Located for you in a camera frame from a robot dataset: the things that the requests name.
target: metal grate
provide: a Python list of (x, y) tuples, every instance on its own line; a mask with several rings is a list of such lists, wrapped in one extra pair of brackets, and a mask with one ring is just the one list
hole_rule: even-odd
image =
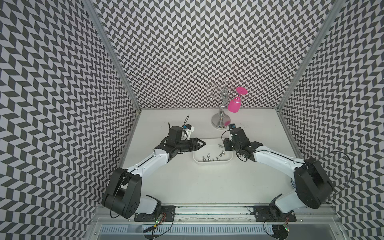
[[(143, 234), (142, 231), (152, 226), (151, 224), (138, 225), (117, 225), (103, 224), (100, 234)], [(170, 225), (161, 225), (154, 230), (154, 234), (161, 234), (168, 230)], [(265, 224), (265, 230), (273, 234), (272, 225)], [(178, 235), (259, 235), (266, 234), (261, 224), (183, 224), (175, 226), (167, 234)]]

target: chevron patterned wall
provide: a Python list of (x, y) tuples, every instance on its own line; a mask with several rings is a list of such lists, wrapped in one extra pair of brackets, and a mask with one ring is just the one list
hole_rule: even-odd
[(143, 108), (217, 107), (210, 83), (275, 107), (334, 0), (93, 0)]
[(0, 239), (81, 239), (133, 105), (79, 0), (0, 9)]
[(352, 239), (384, 239), (384, 4), (347, 1), (283, 109), (306, 157), (324, 157)]

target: black cable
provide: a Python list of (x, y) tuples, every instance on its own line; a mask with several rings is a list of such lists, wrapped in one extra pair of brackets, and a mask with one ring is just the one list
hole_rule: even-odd
[(226, 133), (226, 132), (228, 132), (228, 131), (231, 131), (231, 130), (232, 130), (232, 129), (230, 129), (230, 130), (226, 130), (226, 131), (223, 132), (223, 134), (221, 134), (221, 141), (224, 141), (224, 140), (223, 140), (223, 135), (224, 135), (224, 133)]
[[(268, 151), (268, 150), (260, 150), (260, 151), (257, 151), (257, 152), (269, 152), (269, 151)], [(297, 162), (297, 161), (294, 161), (294, 160), (292, 160), (291, 158), (288, 158), (288, 157), (286, 157), (286, 156), (280, 155), (280, 154), (278, 154), (278, 153), (276, 153), (276, 152), (271, 152), (271, 153), (276, 154), (276, 155), (279, 155), (280, 157), (285, 157), (286, 159), (288, 159), (288, 160), (290, 160), (290, 161), (292, 161), (292, 162), (295, 162), (295, 163), (305, 164), (305, 162)]]
[(272, 221), (274, 221), (274, 220), (273, 220), (273, 219), (266, 219), (266, 220), (264, 221), (264, 223), (263, 223), (263, 229), (264, 229), (265, 233), (268, 234), (268, 235), (270, 235), (270, 234), (265, 230), (265, 227), (264, 227), (265, 222), (266, 222), (267, 220), (272, 220)]
[(243, 161), (243, 162), (246, 162), (246, 161), (248, 161), (248, 158), (245, 158), (245, 161), (244, 160), (242, 160), (240, 157), (239, 157), (239, 154), (236, 152), (236, 156), (237, 156), (237, 158), (238, 159), (240, 159), (241, 161)]
[[(129, 176), (129, 174), (127, 174), (125, 176), (125, 178), (123, 179), (123, 181), (121, 183), (123, 183), (127, 179), (128, 176)], [(111, 216), (111, 218), (117, 218), (118, 216), (120, 216), (120, 214), (118, 214), (116, 217), (112, 217), (112, 207), (113, 207), (113, 203), (115, 202), (116, 195), (118, 194), (118, 191), (119, 191), (119, 189), (116, 190), (115, 196), (113, 197), (113, 201), (112, 201), (112, 204), (111, 204), (111, 209), (109, 210), (109, 215)]]
[(187, 131), (186, 131), (186, 130), (183, 130), (183, 132), (185, 133), (185, 139), (184, 139), (184, 140), (187, 140), (187, 138), (188, 138)]
[(188, 119), (189, 119), (189, 114), (188, 114), (187, 118), (184, 120), (183, 126), (187, 123)]
[(334, 195), (336, 195), (336, 194), (338, 194), (338, 193), (344, 191), (345, 188), (347, 187), (347, 185), (349, 184), (349, 182), (351, 181), (351, 179), (352, 179), (352, 172), (353, 172), (353, 169), (352, 169), (352, 165), (353, 165), (353, 164), (352, 164), (352, 160), (351, 160), (351, 158), (348, 156), (348, 154), (346, 154), (346, 153), (344, 153), (344, 152), (341, 152), (341, 151), (336, 151), (336, 150), (333, 150), (333, 151), (331, 151), (331, 152), (339, 152), (339, 153), (344, 154), (345, 156), (347, 156), (347, 158), (348, 158), (348, 160), (349, 160), (349, 162), (350, 162), (350, 164), (351, 164), (351, 167), (350, 167), (350, 169), (351, 169), (351, 173), (349, 174), (348, 181), (347, 181), (346, 183), (344, 183), (344, 187), (343, 187), (343, 189), (341, 189), (341, 190), (338, 191), (337, 193), (334, 193), (334, 194), (332, 194), (332, 195), (330, 196), (330, 197), (333, 197)]
[(166, 233), (172, 228), (174, 222), (175, 222), (175, 216), (173, 216), (173, 221), (172, 221), (172, 224), (171, 224), (171, 226), (169, 227), (169, 229), (168, 229), (167, 231), (163, 232), (162, 234), (160, 234), (159, 236), (157, 236), (156, 239), (157, 239), (158, 237), (160, 237), (160, 236), (166, 234)]
[(141, 214), (148, 215), (148, 216), (150, 216), (153, 220), (156, 220), (156, 218), (154, 218), (152, 214), (146, 214), (145, 212), (143, 212), (143, 213), (141, 213)]

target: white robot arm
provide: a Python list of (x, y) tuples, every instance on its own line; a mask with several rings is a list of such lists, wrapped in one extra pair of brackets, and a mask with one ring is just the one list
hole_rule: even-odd
[(156, 212), (161, 201), (150, 196), (141, 196), (142, 179), (167, 164), (178, 153), (196, 151), (205, 146), (205, 142), (190, 137), (193, 130), (194, 127), (189, 124), (183, 127), (173, 126), (169, 129), (168, 136), (148, 157), (127, 169), (117, 168), (112, 173), (101, 204), (125, 218), (130, 218), (134, 213)]
[(304, 206), (317, 209), (334, 190), (333, 183), (318, 160), (310, 158), (305, 161), (284, 155), (262, 143), (250, 142), (240, 127), (231, 124), (230, 128), (232, 139), (226, 138), (223, 141), (226, 151), (236, 151), (249, 160), (271, 166), (295, 180), (296, 190), (280, 194), (269, 204), (268, 215), (271, 219), (284, 219), (293, 209)]

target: white table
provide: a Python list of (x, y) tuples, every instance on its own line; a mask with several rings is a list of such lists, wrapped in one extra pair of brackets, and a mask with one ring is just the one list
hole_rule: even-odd
[[(135, 129), (128, 153), (122, 164), (130, 167), (147, 157), (168, 134), (171, 126), (188, 123), (195, 127), (192, 137), (220, 137), (224, 130), (211, 124), (217, 109), (143, 110)], [(258, 141), (278, 152), (295, 156), (274, 109), (240, 109), (230, 113), (231, 122), (244, 129), (249, 140)], [(280, 193), (292, 190), (290, 178), (257, 162), (242, 162), (236, 156), (218, 166), (195, 163), (192, 153), (179, 154), (143, 179), (142, 194), (149, 194), (164, 204), (270, 203)]]

